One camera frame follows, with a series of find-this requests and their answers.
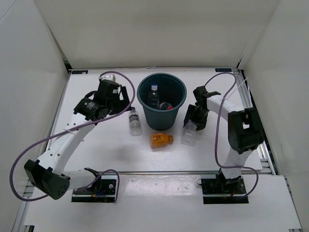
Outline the clear plastic bottle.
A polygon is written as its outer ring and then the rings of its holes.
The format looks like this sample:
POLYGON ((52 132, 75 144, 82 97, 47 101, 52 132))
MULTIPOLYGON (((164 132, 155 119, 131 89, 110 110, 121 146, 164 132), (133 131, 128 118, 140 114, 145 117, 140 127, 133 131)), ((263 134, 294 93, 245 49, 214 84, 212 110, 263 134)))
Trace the clear plastic bottle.
POLYGON ((187 124, 183 128, 181 137, 181 143, 184 145, 194 146, 196 142, 197 125, 188 120, 187 124))

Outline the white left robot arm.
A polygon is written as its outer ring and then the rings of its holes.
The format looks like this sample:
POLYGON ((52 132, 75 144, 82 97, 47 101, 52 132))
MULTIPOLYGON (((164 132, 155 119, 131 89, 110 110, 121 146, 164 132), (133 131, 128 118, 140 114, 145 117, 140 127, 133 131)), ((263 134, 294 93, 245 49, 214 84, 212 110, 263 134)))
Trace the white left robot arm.
POLYGON ((65 166, 87 134, 106 116, 126 111, 130 101, 125 86, 111 80, 101 80, 96 91, 82 98, 73 110, 63 133, 57 136, 47 151, 35 161, 24 165, 31 184, 54 200, 61 198, 67 190, 85 187, 90 193, 101 188, 98 173, 85 168, 64 171, 65 166))

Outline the orange juice bottle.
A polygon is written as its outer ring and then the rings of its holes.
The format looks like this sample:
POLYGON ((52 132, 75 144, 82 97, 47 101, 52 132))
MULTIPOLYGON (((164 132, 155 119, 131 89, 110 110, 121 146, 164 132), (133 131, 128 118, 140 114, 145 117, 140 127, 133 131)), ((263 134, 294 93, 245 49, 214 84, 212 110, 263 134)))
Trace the orange juice bottle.
POLYGON ((150 146, 151 148, 161 148, 166 145, 173 144, 173 135, 168 135, 166 133, 152 133, 150 135, 150 146))

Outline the clear bottle white cap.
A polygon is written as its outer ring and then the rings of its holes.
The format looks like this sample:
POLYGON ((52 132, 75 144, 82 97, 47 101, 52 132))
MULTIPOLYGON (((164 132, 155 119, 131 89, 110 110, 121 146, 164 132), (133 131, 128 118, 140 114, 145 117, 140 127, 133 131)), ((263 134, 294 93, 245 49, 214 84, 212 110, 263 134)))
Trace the clear bottle white cap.
POLYGON ((158 92, 158 85, 151 85, 151 90, 148 93, 147 104, 153 109, 159 109, 160 96, 158 92))

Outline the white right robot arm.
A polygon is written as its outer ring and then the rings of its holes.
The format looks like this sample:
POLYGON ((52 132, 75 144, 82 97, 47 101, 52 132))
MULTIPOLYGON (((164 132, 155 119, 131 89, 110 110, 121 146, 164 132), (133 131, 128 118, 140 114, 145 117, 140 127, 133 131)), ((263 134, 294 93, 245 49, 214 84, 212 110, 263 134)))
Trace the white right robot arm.
POLYGON ((210 111, 227 121, 230 150, 224 165, 219 166, 217 188, 228 193, 240 180, 249 155, 264 141, 260 117, 255 108, 243 108, 223 100, 219 92, 208 92, 204 86, 197 87, 193 94, 196 103, 188 106, 183 123, 183 142, 193 143, 196 132, 205 129, 210 111))

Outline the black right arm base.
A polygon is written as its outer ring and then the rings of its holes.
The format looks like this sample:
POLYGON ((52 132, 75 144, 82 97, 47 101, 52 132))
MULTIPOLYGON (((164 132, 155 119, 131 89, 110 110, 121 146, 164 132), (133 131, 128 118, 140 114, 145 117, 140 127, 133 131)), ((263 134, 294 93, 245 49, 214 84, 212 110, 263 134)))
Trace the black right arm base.
POLYGON ((224 185, 218 178, 200 178, 197 185, 202 187, 203 204, 248 204, 244 180, 224 185))

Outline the clear bottle dark label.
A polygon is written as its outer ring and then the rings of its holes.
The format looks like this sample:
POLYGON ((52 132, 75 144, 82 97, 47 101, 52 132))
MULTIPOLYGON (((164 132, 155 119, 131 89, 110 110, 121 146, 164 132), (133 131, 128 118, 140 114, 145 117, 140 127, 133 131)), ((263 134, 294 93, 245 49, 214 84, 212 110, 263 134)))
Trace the clear bottle dark label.
POLYGON ((129 129, 132 136, 140 136, 142 134, 140 117, 135 107, 132 107, 128 114, 129 129))

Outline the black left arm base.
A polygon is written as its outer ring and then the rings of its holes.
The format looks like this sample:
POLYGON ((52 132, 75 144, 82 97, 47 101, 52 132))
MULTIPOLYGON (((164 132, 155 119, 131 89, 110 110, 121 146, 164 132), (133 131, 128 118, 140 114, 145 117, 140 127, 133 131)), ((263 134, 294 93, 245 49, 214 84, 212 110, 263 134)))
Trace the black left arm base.
POLYGON ((118 191, 116 175, 102 176, 92 186, 74 190, 72 203, 114 203, 118 191))

